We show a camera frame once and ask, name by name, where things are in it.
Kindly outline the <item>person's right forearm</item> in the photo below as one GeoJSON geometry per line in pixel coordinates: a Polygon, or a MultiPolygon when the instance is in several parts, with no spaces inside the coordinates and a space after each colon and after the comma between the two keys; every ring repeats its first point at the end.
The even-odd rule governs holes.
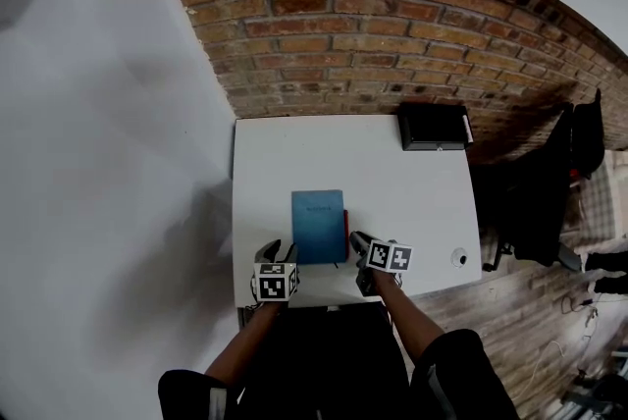
{"type": "Polygon", "coordinates": [[[373,281],[406,353],[416,364],[430,344],[445,333],[444,330],[415,305],[392,274],[374,270],[373,281]]]}

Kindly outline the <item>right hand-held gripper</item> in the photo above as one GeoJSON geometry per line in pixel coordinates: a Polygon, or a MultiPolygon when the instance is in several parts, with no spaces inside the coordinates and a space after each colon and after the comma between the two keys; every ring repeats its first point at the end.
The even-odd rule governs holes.
{"type": "Polygon", "coordinates": [[[402,275],[409,271],[413,248],[394,240],[384,241],[364,232],[351,232],[349,245],[359,256],[356,263],[356,284],[364,297],[376,296],[373,273],[392,274],[395,282],[402,286],[402,275]]]}

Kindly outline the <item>table with checked cloth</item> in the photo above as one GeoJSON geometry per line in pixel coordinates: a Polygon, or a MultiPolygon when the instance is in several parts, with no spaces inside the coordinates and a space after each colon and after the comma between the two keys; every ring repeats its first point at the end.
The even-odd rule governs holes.
{"type": "Polygon", "coordinates": [[[580,184],[579,243],[599,245],[628,235],[628,151],[606,150],[580,184]]]}

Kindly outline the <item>black office chair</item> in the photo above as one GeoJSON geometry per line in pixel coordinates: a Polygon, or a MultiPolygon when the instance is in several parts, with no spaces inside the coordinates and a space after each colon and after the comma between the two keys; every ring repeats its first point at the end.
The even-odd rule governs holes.
{"type": "Polygon", "coordinates": [[[602,92],[597,90],[593,102],[565,106],[543,146],[512,161],[472,166],[478,225],[497,233],[495,259],[482,270],[495,271],[504,255],[546,267],[558,262],[569,172],[589,178],[603,157],[602,92]]]}

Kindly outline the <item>blue notebook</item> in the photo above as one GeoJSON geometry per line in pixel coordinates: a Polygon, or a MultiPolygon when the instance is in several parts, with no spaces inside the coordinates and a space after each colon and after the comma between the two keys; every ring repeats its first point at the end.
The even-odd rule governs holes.
{"type": "Polygon", "coordinates": [[[292,193],[292,241],[298,247],[299,265],[344,262],[343,210],[339,189],[292,193]]]}

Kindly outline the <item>black box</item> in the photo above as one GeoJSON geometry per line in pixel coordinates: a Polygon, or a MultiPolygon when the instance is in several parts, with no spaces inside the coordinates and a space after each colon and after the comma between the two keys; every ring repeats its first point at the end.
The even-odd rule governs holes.
{"type": "Polygon", "coordinates": [[[396,117],[404,151],[466,150],[474,143],[463,105],[403,103],[396,117]]]}

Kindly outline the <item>person's black trousers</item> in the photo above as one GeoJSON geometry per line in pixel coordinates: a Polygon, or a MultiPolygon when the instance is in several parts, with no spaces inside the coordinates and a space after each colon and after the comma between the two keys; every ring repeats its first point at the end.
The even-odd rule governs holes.
{"type": "Polygon", "coordinates": [[[407,420],[409,380],[380,302],[292,308],[247,372],[239,420],[407,420]]]}

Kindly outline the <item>person's left forearm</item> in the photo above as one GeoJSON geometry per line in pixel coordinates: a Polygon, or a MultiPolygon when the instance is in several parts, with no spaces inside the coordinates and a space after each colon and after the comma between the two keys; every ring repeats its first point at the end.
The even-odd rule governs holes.
{"type": "Polygon", "coordinates": [[[284,302],[267,302],[261,305],[247,325],[213,360],[205,375],[220,381],[228,388],[240,388],[257,351],[285,306],[284,302]]]}

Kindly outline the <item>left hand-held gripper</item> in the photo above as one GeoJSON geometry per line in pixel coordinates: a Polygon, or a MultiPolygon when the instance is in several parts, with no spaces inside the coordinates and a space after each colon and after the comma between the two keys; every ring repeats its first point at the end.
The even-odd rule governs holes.
{"type": "Polygon", "coordinates": [[[282,241],[276,239],[262,246],[254,256],[252,289],[257,302],[288,302],[298,286],[298,247],[293,243],[284,263],[275,263],[282,241]]]}

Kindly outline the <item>person's black shirt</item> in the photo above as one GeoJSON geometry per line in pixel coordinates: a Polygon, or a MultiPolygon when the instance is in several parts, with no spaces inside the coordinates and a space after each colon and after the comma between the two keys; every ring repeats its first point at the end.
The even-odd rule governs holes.
{"type": "MultiPolygon", "coordinates": [[[[407,376],[407,420],[519,420],[473,331],[456,330],[437,338],[407,376]]],[[[241,396],[189,370],[168,371],[158,382],[163,420],[239,420],[241,396]]]]}

